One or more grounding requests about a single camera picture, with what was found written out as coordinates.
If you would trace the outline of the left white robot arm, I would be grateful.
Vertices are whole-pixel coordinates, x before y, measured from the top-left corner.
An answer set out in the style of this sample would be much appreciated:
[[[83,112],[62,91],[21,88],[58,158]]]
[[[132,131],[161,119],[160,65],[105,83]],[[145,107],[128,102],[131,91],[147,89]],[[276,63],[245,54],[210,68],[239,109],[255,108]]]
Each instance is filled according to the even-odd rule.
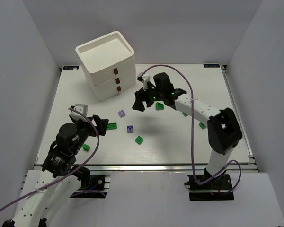
[[[109,120],[73,113],[70,119],[72,122],[60,127],[51,144],[35,189],[24,195],[26,203],[18,214],[3,223],[4,227],[47,227],[71,196],[96,192],[105,197],[97,178],[75,161],[88,137],[106,134]]]

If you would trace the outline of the green lego plate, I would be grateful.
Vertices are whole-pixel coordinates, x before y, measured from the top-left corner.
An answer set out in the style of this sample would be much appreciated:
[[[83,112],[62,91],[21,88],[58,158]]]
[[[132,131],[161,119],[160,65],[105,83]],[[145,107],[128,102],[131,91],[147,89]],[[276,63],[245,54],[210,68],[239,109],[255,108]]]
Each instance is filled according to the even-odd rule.
[[[107,124],[107,130],[116,130],[117,129],[117,123],[108,123]]]

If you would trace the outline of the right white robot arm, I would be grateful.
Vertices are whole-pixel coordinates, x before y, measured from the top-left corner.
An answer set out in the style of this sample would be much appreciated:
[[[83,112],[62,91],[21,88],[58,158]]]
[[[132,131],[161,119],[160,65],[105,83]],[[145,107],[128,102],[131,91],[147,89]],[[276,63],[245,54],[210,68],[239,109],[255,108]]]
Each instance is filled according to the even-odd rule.
[[[185,90],[174,88],[165,72],[153,77],[154,84],[150,82],[150,76],[143,73],[140,73],[137,79],[143,83],[143,87],[135,92],[132,109],[143,112],[154,102],[162,101],[164,105],[186,113],[192,119],[204,124],[207,128],[208,142],[212,148],[204,175],[208,178],[222,175],[226,170],[231,152],[243,137],[234,111],[230,108],[217,109],[194,100]]]

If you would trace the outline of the green square lego brick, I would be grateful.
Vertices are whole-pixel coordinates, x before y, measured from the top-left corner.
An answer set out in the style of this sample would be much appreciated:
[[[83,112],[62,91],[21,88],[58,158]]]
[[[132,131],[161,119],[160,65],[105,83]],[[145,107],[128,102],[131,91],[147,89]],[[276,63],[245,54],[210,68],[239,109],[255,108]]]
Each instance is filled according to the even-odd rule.
[[[141,137],[141,136],[138,136],[136,139],[135,139],[135,142],[139,145],[141,145],[143,143],[144,139]]]

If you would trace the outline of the purple upside-down lego brick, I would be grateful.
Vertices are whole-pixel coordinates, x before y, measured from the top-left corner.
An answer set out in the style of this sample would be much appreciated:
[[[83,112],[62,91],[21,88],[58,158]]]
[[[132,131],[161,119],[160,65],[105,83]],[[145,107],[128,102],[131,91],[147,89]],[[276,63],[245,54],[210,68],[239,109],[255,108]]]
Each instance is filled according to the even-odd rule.
[[[132,125],[128,125],[127,126],[127,133],[133,133],[133,132],[134,132],[133,126]]]

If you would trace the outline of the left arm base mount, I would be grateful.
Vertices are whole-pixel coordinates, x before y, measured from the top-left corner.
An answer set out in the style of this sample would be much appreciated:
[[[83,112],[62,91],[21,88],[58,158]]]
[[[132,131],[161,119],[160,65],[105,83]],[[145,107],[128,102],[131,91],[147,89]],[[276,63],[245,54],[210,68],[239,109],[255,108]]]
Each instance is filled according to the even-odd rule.
[[[107,196],[110,176],[92,174],[86,167],[81,167],[72,176],[80,182],[80,188],[71,195],[71,198],[104,199]]]

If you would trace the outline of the green sloped lego brick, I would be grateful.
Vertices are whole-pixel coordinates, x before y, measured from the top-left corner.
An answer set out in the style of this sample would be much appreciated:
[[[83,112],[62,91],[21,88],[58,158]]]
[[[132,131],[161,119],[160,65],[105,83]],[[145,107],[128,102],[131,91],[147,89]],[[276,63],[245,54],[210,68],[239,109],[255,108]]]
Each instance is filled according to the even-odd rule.
[[[164,110],[164,104],[157,102],[155,108],[156,110]]]

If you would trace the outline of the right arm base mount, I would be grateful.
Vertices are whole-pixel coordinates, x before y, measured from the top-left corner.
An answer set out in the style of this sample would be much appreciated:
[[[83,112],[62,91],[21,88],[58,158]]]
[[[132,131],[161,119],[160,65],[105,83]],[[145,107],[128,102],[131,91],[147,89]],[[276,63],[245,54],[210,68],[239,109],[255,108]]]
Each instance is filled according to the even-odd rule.
[[[233,201],[232,182],[229,174],[219,176],[210,182],[199,185],[193,175],[188,175],[184,186],[189,190],[190,201]]]

